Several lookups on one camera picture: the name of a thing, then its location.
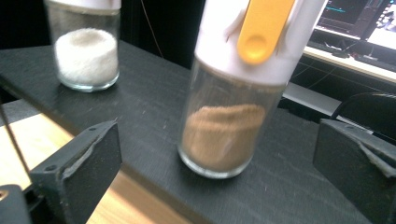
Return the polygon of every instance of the black table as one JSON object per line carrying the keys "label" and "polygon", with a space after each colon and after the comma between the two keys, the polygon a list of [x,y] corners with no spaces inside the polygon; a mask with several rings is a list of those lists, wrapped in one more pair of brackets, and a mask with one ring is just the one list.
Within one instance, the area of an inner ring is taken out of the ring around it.
{"label": "black table", "polygon": [[318,125],[278,109],[239,176],[212,180],[177,154],[190,71],[120,43],[120,79],[106,91],[61,85],[50,46],[0,51],[0,85],[71,133],[115,119],[123,171],[193,222],[369,223],[313,166]]}

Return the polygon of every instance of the salt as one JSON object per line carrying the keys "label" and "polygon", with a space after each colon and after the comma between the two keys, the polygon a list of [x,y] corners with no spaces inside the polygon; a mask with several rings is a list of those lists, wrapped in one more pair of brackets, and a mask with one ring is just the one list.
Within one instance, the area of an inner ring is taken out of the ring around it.
{"label": "salt", "polygon": [[117,40],[103,30],[84,28],[62,35],[55,55],[59,76],[68,83],[100,86],[119,75]]}

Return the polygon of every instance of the monitor screen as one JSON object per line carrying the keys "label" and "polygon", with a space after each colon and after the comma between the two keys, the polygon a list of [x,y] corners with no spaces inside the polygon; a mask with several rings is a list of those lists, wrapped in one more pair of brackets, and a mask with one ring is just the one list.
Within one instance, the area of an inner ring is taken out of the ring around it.
{"label": "monitor screen", "polygon": [[376,27],[369,35],[367,41],[388,49],[396,49],[396,3],[391,3],[385,8]]}
{"label": "monitor screen", "polygon": [[362,39],[372,20],[384,9],[384,1],[386,0],[329,0],[316,29]]}

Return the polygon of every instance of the metal rod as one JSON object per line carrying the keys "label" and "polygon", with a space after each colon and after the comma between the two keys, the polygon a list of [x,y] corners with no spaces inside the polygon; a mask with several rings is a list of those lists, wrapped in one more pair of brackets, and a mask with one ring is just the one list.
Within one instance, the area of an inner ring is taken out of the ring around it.
{"label": "metal rod", "polygon": [[29,167],[27,166],[26,160],[24,159],[23,154],[21,153],[21,148],[18,145],[17,139],[15,138],[15,135],[12,132],[11,127],[9,127],[8,119],[7,119],[7,116],[6,116],[6,112],[4,111],[3,102],[2,102],[1,99],[0,99],[0,116],[1,116],[1,119],[3,120],[3,122],[4,122],[5,126],[6,126],[6,130],[7,130],[9,138],[11,139],[12,146],[14,146],[15,150],[17,151],[17,154],[18,154],[18,157],[20,158],[20,161],[22,163],[23,169],[24,169],[24,171],[26,172],[27,176],[30,179]]}

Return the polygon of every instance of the white plastic lid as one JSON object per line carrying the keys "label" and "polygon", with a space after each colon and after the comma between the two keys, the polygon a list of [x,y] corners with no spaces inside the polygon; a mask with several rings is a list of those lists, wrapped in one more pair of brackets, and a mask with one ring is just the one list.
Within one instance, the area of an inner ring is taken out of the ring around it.
{"label": "white plastic lid", "polygon": [[257,84],[285,85],[303,54],[325,2],[295,0],[272,54],[261,63],[249,63],[240,57],[237,43],[251,0],[206,0],[195,57],[224,76]]}
{"label": "white plastic lid", "polygon": [[120,9],[121,0],[50,0],[74,7],[91,9]]}

